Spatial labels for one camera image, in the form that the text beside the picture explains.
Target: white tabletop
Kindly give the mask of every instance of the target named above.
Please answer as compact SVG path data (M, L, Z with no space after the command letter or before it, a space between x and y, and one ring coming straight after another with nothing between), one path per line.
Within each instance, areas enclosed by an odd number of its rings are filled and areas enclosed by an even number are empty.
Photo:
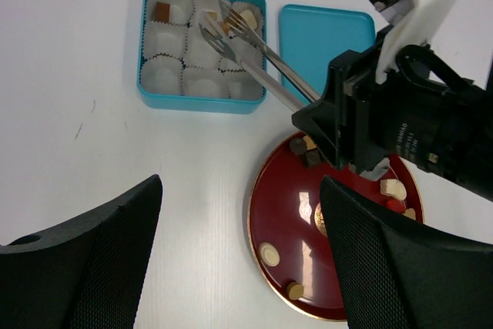
M287 3L362 10L384 25L366 0L267 0L271 45ZM294 131L290 112L272 96L248 116L145 106L136 91L141 7L142 0L0 0L0 243L158 173L163 208L136 327L346 327L283 303L243 232L251 180ZM492 0L460 0L434 49L483 86L491 25ZM411 169L427 224L493 243L493 205Z

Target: black fabric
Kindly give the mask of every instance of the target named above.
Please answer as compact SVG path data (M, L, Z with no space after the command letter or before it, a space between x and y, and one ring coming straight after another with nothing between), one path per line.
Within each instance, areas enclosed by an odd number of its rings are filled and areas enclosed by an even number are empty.
M0 328L133 327L162 200L152 176L115 200L0 247Z
M493 327L493 246L421 225L328 177L320 199L351 329Z

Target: blue lid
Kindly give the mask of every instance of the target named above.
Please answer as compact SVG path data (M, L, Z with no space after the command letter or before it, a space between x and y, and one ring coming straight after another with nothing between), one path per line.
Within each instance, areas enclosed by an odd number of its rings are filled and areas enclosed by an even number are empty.
M320 94L329 62L348 49L363 52L375 43L375 24L366 13L286 5L279 15L280 55ZM283 85L308 102L287 79Z

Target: red candy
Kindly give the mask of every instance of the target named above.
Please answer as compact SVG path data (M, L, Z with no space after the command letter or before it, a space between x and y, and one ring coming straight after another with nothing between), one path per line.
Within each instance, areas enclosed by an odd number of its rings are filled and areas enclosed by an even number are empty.
M406 206L404 205L404 202L401 202L400 200L388 200L385 202L385 206L394 212L398 213L403 213L406 210Z

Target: silver fork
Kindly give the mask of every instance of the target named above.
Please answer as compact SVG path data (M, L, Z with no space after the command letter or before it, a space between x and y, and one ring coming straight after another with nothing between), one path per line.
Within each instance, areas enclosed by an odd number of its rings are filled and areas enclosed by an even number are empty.
M234 61L237 65L247 71L259 84L273 93L274 96L293 112L297 112L305 107L304 103L291 94L284 86L279 84L279 82L271 75L253 63L245 55L241 55L241 53L235 50L234 45L231 45L221 26L209 13L204 12L200 15L199 20L202 37L222 57Z
M232 31L241 39L257 47L266 58L283 74L286 79L290 80L294 87L309 102L314 102L320 98L320 95L312 88L301 76L299 76L291 67L288 66L282 58L275 53L257 33L248 26L243 17L231 8L230 5L220 1L220 10L223 19L232 26Z

